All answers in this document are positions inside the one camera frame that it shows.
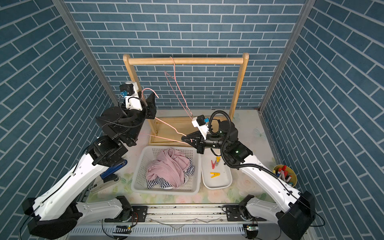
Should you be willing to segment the pink hanger with pink top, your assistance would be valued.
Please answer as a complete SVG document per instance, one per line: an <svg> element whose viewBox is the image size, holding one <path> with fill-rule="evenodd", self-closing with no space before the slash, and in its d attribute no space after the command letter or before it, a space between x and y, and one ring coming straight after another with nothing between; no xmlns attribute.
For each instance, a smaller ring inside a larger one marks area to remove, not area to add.
<svg viewBox="0 0 384 240"><path fill-rule="evenodd" d="M163 138L163 137L159 136L159 126L160 126L160 130L164 130L165 126L168 126L169 128L173 129L175 131L175 133L177 133L177 134L179 134L181 136L184 136L184 137L187 136L184 133L179 132L174 126L164 122L163 120L161 120L159 118L154 118L153 120L149 119L148 122L149 122L149 125L150 125L150 128L151 128L150 136L152 136L154 138L161 138L161 139L164 139L164 140L167 140L167 141L172 141L172 142L177 142L177 143L185 144L185 143L183 143L181 141L178 141L178 140L173 140L173 139L169 139L169 138Z"/></svg>

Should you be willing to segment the pink wire hanger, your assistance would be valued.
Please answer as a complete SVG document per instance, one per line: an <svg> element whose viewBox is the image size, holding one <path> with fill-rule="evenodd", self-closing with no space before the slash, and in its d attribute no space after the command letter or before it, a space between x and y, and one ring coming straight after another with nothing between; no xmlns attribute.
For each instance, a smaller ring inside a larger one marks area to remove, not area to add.
<svg viewBox="0 0 384 240"><path fill-rule="evenodd" d="M179 86L179 83L177 81L177 78L176 78L176 63L175 63L175 60L173 57L169 57L172 62L173 62L173 75L171 76L167 71L164 71L164 74L165 74L165 77L166 77L166 80L169 84L169 86L171 87L171 90L173 91L173 93L175 94L177 100L179 101L179 104L180 106L184 109L184 111L187 113L188 117L192 120L193 118L193 113L192 111L190 110L189 106L188 106L188 103L187 103L187 100ZM173 81L175 82L176 84L176 87L174 88L170 79L173 79Z"/></svg>

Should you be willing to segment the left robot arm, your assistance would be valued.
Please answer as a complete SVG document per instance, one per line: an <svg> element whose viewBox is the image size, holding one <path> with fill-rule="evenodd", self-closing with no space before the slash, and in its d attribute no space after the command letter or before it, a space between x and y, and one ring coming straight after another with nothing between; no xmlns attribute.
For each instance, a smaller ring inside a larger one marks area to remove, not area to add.
<svg viewBox="0 0 384 240"><path fill-rule="evenodd" d="M75 166L48 191L24 200L22 207L28 218L23 224L30 235L55 240L80 224L127 222L133 218L132 206L124 196L96 204L76 199L96 177L124 162L123 155L136 145L145 120L155 118L157 95L151 93L146 100L141 96L126 96L123 106L111 107L97 117L104 135L85 148Z"/></svg>

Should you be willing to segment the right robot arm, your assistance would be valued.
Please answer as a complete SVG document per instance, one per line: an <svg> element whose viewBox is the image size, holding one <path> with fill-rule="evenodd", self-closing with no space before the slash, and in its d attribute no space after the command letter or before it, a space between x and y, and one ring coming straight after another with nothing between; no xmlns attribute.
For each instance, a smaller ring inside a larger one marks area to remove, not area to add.
<svg viewBox="0 0 384 240"><path fill-rule="evenodd" d="M240 204L245 220L262 218L277 224L292 240L300 240L316 218L316 199L308 191L300 192L268 170L253 152L239 141L238 130L230 116L221 110L207 119L200 115L192 119L198 131L182 137L182 141L199 154L205 149L219 149L225 165L241 171L272 197L274 204L257 200L251 195Z"/></svg>

